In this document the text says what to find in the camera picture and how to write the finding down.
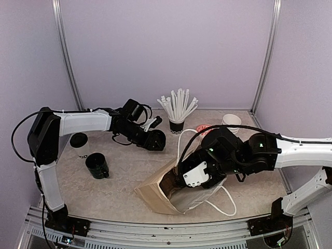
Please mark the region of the brown paper bag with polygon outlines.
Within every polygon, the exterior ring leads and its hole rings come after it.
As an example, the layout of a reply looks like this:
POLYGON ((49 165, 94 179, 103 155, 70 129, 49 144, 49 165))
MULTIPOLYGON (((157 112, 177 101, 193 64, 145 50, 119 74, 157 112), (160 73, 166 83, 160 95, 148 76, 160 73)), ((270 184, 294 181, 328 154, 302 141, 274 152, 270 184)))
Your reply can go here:
POLYGON ((175 167, 180 158, 181 138, 179 136, 177 141, 177 157, 134 189, 136 194, 155 213, 185 214, 203 202, 208 202, 208 198, 221 188, 224 189, 223 184, 226 179, 221 180, 209 189, 204 189, 202 186, 195 188, 175 186, 175 167))

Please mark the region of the white paper cup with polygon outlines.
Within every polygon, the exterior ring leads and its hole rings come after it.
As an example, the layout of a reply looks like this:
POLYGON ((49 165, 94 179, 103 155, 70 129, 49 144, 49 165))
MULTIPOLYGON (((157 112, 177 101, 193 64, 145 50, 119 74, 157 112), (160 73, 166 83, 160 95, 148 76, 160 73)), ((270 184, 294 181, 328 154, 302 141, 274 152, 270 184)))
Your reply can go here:
POLYGON ((74 147, 74 150, 80 159, 86 159, 91 154, 89 144, 85 144, 84 146, 78 148, 74 147))

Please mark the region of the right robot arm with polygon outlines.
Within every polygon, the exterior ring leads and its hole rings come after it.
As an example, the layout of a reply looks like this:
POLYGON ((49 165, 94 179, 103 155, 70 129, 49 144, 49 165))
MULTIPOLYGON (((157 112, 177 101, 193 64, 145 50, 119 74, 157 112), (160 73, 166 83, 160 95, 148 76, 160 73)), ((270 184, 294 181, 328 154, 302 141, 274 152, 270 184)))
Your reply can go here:
POLYGON ((234 174, 239 182, 246 176, 262 171, 286 167, 320 167, 307 183, 292 194, 275 200, 271 214, 265 219, 270 230, 277 230, 287 217, 293 217, 302 208, 331 190, 331 139, 289 138, 256 127, 247 141, 230 131, 232 125, 214 125, 203 129, 206 133, 200 148, 186 156, 186 151, 201 132, 188 142, 177 160, 175 184, 178 187, 211 188, 234 174))

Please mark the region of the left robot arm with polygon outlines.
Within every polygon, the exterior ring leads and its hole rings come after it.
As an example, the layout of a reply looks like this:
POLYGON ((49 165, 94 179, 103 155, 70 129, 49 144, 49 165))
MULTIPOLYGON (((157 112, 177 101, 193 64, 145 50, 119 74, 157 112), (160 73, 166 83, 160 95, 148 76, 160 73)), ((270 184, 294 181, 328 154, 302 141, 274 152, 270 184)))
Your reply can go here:
POLYGON ((150 106, 128 99, 123 107, 112 109, 98 107, 87 110, 52 110, 43 107, 28 116, 35 120, 27 135, 31 159, 23 158, 34 166, 35 181, 48 210, 48 220, 66 231, 73 225, 63 201, 56 166, 63 153, 59 142, 62 137, 70 140, 76 133, 112 132, 113 137, 124 136, 128 145, 148 151, 162 151, 166 136, 156 127, 162 123, 160 116, 153 117, 150 106))

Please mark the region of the black cup holding straws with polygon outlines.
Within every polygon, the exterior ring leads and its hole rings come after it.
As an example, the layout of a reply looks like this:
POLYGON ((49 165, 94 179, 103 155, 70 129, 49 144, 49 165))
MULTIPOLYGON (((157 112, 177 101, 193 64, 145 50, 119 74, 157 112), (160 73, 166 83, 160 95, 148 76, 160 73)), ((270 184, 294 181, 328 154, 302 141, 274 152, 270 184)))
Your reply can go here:
POLYGON ((170 131, 172 134, 179 135, 184 129, 185 119, 173 120, 169 119, 170 131))

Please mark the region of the bundle of wrapped white straws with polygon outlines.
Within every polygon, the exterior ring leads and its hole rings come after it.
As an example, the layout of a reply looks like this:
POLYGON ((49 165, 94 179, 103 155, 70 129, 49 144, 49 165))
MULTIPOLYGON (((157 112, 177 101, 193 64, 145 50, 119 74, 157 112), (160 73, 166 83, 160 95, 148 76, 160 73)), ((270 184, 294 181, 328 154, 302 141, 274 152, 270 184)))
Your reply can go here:
POLYGON ((196 97, 190 100, 189 97, 189 89, 179 88, 176 92, 172 90, 169 97, 161 96, 157 102, 171 121, 182 122, 198 108, 199 100, 196 97))

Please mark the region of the red patterned bowl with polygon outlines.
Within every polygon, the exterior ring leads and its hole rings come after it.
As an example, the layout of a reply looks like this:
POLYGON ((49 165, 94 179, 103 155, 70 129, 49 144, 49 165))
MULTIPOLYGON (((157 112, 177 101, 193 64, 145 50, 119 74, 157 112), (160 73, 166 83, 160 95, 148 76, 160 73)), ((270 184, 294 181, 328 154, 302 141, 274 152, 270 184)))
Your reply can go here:
MULTIPOLYGON (((200 131, 202 131, 202 130, 207 129, 208 127, 211 127, 211 125, 210 125, 210 124, 201 124, 201 125, 199 125, 199 126, 196 127, 196 131, 197 131, 197 132, 200 132, 200 131)), ((204 136, 206 136, 210 131, 211 131, 211 129, 206 130, 206 131, 200 133, 200 136, 204 137, 204 136)))

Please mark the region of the stack of white paper cups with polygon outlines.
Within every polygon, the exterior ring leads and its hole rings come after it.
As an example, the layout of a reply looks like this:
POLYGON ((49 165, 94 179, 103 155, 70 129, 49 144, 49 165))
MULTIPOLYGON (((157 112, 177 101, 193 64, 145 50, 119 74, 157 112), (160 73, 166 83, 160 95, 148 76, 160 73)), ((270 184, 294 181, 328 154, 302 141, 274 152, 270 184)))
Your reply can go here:
MULTIPOLYGON (((241 125, 242 120, 234 114, 225 114, 222 119, 223 125, 241 125)), ((228 128, 233 134, 237 134, 240 128, 228 128)))

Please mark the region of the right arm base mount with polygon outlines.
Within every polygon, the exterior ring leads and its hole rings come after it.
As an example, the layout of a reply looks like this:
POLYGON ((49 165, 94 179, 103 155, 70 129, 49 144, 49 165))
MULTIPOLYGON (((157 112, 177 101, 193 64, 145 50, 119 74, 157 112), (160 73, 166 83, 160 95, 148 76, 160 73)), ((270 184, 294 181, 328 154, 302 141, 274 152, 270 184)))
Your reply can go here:
POLYGON ((268 215, 260 218, 249 219, 247 224, 251 236, 257 236, 292 227, 293 217, 284 214, 278 217, 268 215))

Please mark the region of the aluminium front rail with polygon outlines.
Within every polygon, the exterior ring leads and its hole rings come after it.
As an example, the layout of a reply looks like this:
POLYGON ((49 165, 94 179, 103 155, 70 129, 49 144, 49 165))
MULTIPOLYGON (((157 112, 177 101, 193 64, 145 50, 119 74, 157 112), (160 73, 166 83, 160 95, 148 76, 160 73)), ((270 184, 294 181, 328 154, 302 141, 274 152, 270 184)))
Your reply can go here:
POLYGON ((42 209, 30 207, 16 248, 266 248, 280 230, 252 235, 248 218, 220 222, 144 224, 90 218, 85 236, 42 227, 42 209))

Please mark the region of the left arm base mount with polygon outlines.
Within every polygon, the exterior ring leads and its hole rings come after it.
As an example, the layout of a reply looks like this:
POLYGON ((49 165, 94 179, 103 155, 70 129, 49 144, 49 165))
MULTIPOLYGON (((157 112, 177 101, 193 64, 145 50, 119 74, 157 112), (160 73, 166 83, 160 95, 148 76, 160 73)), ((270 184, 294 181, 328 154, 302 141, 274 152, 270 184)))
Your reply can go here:
POLYGON ((91 221, 87 219, 68 216, 63 222, 56 222, 54 219, 47 218, 45 226, 74 236, 86 237, 90 228, 90 223, 91 221))

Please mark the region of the left aluminium post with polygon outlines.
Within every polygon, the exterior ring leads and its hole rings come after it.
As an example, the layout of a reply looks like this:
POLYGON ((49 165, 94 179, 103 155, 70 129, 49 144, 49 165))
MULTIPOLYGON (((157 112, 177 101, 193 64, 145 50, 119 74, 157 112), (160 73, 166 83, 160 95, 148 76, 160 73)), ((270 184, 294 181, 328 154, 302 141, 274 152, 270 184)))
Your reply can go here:
POLYGON ((72 91, 73 97, 74 97, 74 102, 76 104, 76 107, 79 110, 84 110, 84 105, 79 93, 78 85, 76 83, 71 59, 70 59, 70 53, 67 47, 67 42, 66 42, 66 35, 65 35, 65 28, 64 28, 64 23, 63 23, 63 18, 62 18, 62 11, 61 11, 61 4, 59 0, 52 0, 52 9, 53 9, 53 15, 55 18, 56 22, 56 27, 57 27, 57 33, 60 41, 60 47, 61 47, 61 52, 62 52, 62 57, 65 65, 65 69, 67 72, 68 80, 69 80, 69 85, 70 89, 72 91))

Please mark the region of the aluminium post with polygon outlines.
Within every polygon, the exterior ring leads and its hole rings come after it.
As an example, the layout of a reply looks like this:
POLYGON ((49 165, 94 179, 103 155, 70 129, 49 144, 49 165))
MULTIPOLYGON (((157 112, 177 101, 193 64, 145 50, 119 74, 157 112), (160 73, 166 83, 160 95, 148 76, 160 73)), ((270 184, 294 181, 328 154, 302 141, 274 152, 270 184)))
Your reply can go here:
POLYGON ((268 43, 267 48, 265 52, 264 62, 262 65, 258 87, 254 96, 253 104, 251 107, 251 113, 253 116, 256 115, 259 107, 259 103, 264 91, 264 87, 266 84, 266 79, 268 76, 269 66, 272 59, 273 49, 274 49, 274 43, 275 38, 278 31, 278 24, 280 20, 280 13, 281 13, 281 6, 282 6, 282 0, 275 0, 273 5, 273 12, 272 12, 272 19, 271 19, 271 25, 270 25, 270 31, 268 35, 268 43))
POLYGON ((71 59, 70 59, 70 53, 67 47, 67 42, 66 42, 66 35, 65 35, 65 28, 64 28, 64 23, 63 23, 63 18, 62 18, 62 11, 61 11, 61 4, 59 0, 52 0, 52 9, 53 9, 53 15, 55 18, 56 22, 56 27, 57 27, 57 33, 60 41, 60 47, 61 47, 61 52, 62 52, 62 57, 65 65, 65 69, 67 72, 68 80, 69 80, 69 85, 70 89, 72 91, 73 97, 74 97, 74 102, 76 104, 76 107, 79 110, 84 110, 84 105, 79 93, 78 85, 76 83, 71 59))

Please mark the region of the right aluminium post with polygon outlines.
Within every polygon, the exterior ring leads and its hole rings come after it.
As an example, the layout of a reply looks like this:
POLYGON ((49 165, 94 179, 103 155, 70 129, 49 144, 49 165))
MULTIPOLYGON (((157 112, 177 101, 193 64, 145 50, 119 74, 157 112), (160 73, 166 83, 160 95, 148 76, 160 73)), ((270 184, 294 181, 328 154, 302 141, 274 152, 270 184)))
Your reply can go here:
POLYGON ((265 52, 264 62, 262 65, 258 87, 254 96, 253 104, 251 107, 251 113, 253 116, 256 115, 259 107, 259 103, 264 91, 264 87, 266 84, 266 79, 268 76, 269 66, 272 59, 273 49, 274 49, 274 43, 275 38, 278 31, 278 24, 280 20, 280 13, 281 13, 281 6, 282 6, 282 0, 275 0, 273 5, 273 12, 272 12, 272 19, 271 19, 271 25, 270 25, 270 31, 268 35, 268 43, 267 48, 265 52))

